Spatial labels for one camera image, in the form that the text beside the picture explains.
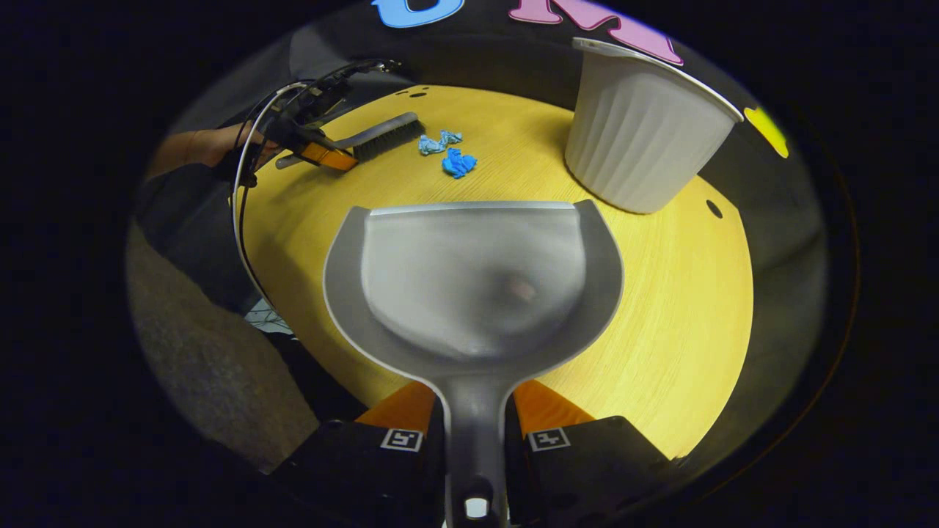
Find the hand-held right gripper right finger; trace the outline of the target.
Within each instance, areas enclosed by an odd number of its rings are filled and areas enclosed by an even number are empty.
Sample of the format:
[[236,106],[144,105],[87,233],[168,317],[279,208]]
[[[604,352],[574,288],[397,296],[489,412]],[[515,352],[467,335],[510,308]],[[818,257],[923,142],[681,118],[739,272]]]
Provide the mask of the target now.
[[624,417],[597,419],[539,381],[505,411],[512,527],[604,527],[668,487],[672,460]]

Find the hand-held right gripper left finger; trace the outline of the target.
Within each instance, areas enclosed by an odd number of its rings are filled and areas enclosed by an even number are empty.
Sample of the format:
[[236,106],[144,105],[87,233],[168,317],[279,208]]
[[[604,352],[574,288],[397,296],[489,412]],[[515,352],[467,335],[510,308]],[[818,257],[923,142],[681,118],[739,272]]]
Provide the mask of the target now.
[[409,382],[353,421],[326,422],[273,479],[328,527],[442,527],[442,404]]

